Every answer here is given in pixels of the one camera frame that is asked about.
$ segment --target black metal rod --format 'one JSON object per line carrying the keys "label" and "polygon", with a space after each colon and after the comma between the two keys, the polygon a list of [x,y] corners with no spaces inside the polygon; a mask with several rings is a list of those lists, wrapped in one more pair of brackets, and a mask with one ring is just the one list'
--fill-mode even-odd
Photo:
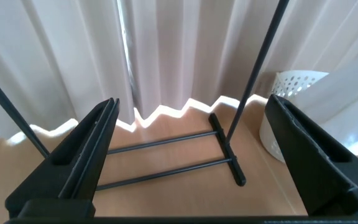
{"label": "black metal rod", "polygon": [[227,133],[226,144],[230,143],[230,140],[233,136],[234,130],[236,129],[236,126],[240,120],[242,111],[244,110],[244,107],[245,107],[246,102],[249,98],[249,95],[251,94],[252,87],[254,86],[256,78],[258,77],[260,68],[262,67],[262,64],[265,60],[267,52],[269,51],[270,44],[273,41],[273,38],[277,31],[278,25],[280,25],[280,21],[284,15],[285,8],[287,7],[288,2],[289,2],[289,0],[280,0],[280,2],[277,5],[276,11],[274,12],[272,21],[271,21],[268,31],[266,33],[265,40],[260,48],[258,57],[254,64],[254,68],[252,69],[251,75],[249,77],[246,89],[244,90],[244,93],[242,95],[236,115],[234,116],[233,122],[231,123],[230,129],[229,129],[229,132]]}
{"label": "black metal rod", "polygon": [[236,184],[240,187],[244,186],[247,182],[247,179],[241,170],[241,167],[237,161],[237,157],[234,155],[230,144],[225,144],[226,137],[224,135],[223,128],[221,127],[221,124],[219,123],[219,120],[214,113],[211,113],[209,116],[209,122],[211,123],[212,128],[217,131],[216,138],[218,139],[219,145],[221,146],[224,157],[231,160],[228,162],[228,165],[234,180],[236,181]]}
{"label": "black metal rod", "polygon": [[154,142],[148,142],[148,143],[143,143],[143,144],[138,144],[138,145],[133,145],[133,146],[126,146],[126,147],[122,147],[122,148],[118,148],[118,149],[111,149],[108,151],[107,154],[110,155],[110,154],[115,154],[115,153],[119,153],[119,152],[143,149],[145,147],[158,146],[161,144],[177,142],[177,141],[182,141],[182,140],[187,140],[187,139],[193,139],[193,138],[198,138],[198,137],[203,137],[203,136],[209,136],[209,135],[213,135],[213,134],[216,134],[216,131],[207,131],[207,132],[198,133],[198,134],[189,134],[189,135],[180,136],[177,138],[163,139],[163,140],[158,140],[158,141],[154,141]]}
{"label": "black metal rod", "polygon": [[201,164],[197,164],[197,165],[193,165],[193,166],[188,166],[188,167],[182,167],[179,169],[173,169],[173,170],[169,170],[169,171],[165,171],[165,172],[159,172],[156,174],[150,174],[150,175],[145,175],[142,177],[136,177],[133,179],[128,179],[128,180],[122,180],[122,181],[118,181],[118,182],[114,182],[111,184],[104,184],[104,185],[100,185],[96,188],[96,190],[105,190],[105,189],[110,189],[113,187],[119,187],[119,186],[123,186],[123,185],[127,185],[127,184],[134,184],[134,183],[138,183],[138,182],[142,182],[145,180],[151,180],[151,179],[156,179],[159,177],[165,177],[168,175],[173,175],[173,174],[179,174],[182,172],[187,172],[187,171],[191,171],[191,170],[195,170],[195,169],[200,169],[200,168],[204,168],[204,167],[209,167],[209,166],[213,166],[213,165],[218,165],[218,164],[222,164],[225,162],[230,162],[231,159],[218,159],[215,161],[210,161],[210,162],[204,162]]}
{"label": "black metal rod", "polygon": [[8,113],[8,115],[12,118],[12,120],[18,125],[18,127],[23,131],[23,133],[30,139],[30,141],[38,149],[41,155],[43,155],[44,158],[48,157],[49,152],[47,148],[35,135],[33,130],[30,128],[29,124],[27,124],[25,119],[18,112],[18,110],[15,108],[15,106],[12,104],[9,98],[5,95],[5,93],[1,90],[1,88],[0,88],[0,105]]}

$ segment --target laundry basket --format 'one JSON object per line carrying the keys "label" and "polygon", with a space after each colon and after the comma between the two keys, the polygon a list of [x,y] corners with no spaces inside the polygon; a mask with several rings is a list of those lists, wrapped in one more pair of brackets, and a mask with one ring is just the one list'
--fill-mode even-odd
{"label": "laundry basket", "polygon": [[[297,93],[306,91],[311,85],[325,77],[327,74],[328,73],[326,72],[306,70],[279,72],[276,74],[271,94],[276,94],[291,100]],[[259,129],[259,136],[266,150],[274,158],[285,162],[265,114]]]}

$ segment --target floor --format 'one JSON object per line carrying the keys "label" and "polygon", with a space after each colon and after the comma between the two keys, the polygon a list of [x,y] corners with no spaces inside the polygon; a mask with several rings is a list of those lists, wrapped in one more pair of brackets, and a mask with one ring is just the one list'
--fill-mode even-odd
{"label": "floor", "polygon": [[[96,192],[96,216],[306,215],[285,164],[262,147],[259,126],[264,103],[251,101],[232,139],[247,183],[238,187],[227,164]],[[235,109],[214,112],[227,130]],[[110,148],[210,130],[208,114],[189,109],[182,118],[159,116],[148,128],[130,133],[116,128]],[[40,136],[52,150],[63,138]],[[140,175],[222,158],[214,136],[110,155],[99,180],[107,184]],[[0,140],[0,223],[7,220],[4,199],[42,161],[28,140],[8,146]]]}

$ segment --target black pole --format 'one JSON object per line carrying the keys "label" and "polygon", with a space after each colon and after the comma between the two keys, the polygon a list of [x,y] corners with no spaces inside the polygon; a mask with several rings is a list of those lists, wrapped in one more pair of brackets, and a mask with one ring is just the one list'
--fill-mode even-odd
{"label": "black pole", "polygon": [[216,134],[216,133],[217,133],[217,131],[207,131],[207,132],[198,133],[198,134],[190,134],[190,135],[187,135],[187,136],[180,136],[180,137],[177,137],[177,138],[163,139],[163,140],[158,140],[158,141],[154,141],[154,142],[147,142],[147,143],[133,145],[133,146],[126,146],[126,147],[122,147],[122,148],[118,148],[118,149],[111,149],[111,150],[109,150],[107,152],[107,155],[115,154],[115,153],[119,153],[119,152],[126,152],[126,151],[136,150],[136,149],[142,149],[142,148],[145,148],[145,147],[159,146],[161,144],[177,142],[177,141],[183,141],[183,140],[193,139],[193,138],[198,138],[198,137],[203,137],[203,136],[209,136],[209,135]]}
{"label": "black pole", "polygon": [[151,179],[156,179],[159,177],[165,177],[168,175],[179,174],[181,172],[186,172],[186,171],[191,171],[191,170],[200,169],[200,168],[204,168],[204,167],[214,166],[214,165],[218,165],[218,164],[222,164],[222,163],[230,162],[230,161],[231,161],[231,159],[218,159],[218,160],[211,161],[211,162],[204,162],[202,164],[197,164],[197,165],[188,166],[188,167],[182,167],[179,169],[169,170],[169,171],[165,171],[165,172],[159,172],[156,174],[145,175],[142,177],[136,177],[136,178],[132,178],[132,179],[128,179],[128,180],[122,180],[122,181],[114,182],[111,184],[99,185],[99,186],[97,186],[96,190],[105,190],[105,189],[119,187],[119,186],[123,186],[123,185],[127,185],[127,184],[134,184],[134,183],[142,182],[145,180],[151,180]]}
{"label": "black pole", "polygon": [[30,128],[29,124],[25,121],[22,115],[18,112],[9,98],[0,88],[0,105],[12,118],[12,120],[18,125],[18,127],[23,131],[23,133],[30,139],[34,146],[40,151],[41,155],[44,158],[48,157],[49,152],[45,146],[41,143],[40,139],[35,135],[33,130]]}
{"label": "black pole", "polygon": [[270,44],[273,41],[274,35],[277,31],[278,25],[280,24],[281,18],[284,15],[285,8],[287,7],[288,2],[289,2],[289,0],[280,0],[280,2],[277,5],[276,11],[274,12],[272,21],[271,21],[270,26],[267,30],[265,40],[260,48],[258,57],[254,64],[254,68],[252,69],[251,75],[249,77],[247,87],[244,90],[244,93],[242,95],[240,105],[237,109],[236,115],[234,116],[233,122],[231,123],[229,132],[227,133],[226,144],[230,143],[233,132],[236,129],[236,126],[240,120],[242,111],[244,110],[244,107],[245,107],[246,102],[249,98],[249,95],[251,94],[252,87],[254,86],[256,78],[258,77],[260,68],[262,67],[262,64],[265,60],[267,52],[269,51]]}

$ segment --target brown floor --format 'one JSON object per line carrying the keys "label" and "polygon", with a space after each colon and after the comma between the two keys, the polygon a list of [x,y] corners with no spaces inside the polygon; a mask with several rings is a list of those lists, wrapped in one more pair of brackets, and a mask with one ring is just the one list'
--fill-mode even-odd
{"label": "brown floor", "polygon": [[[97,216],[218,216],[218,215],[305,215],[305,208],[285,164],[261,146],[259,126],[264,104],[246,106],[231,146],[247,177],[238,187],[227,164],[220,164],[138,184],[96,192]],[[215,109],[223,128],[228,129],[235,110],[226,105]],[[130,133],[116,128],[111,148],[210,130],[208,114],[189,109],[176,119],[160,116],[148,128]],[[53,149],[64,136],[47,139]],[[107,157],[99,180],[107,184],[140,175],[222,158],[214,136],[175,142]],[[0,223],[7,220],[4,199],[42,160],[26,140],[14,147],[0,140]]]}

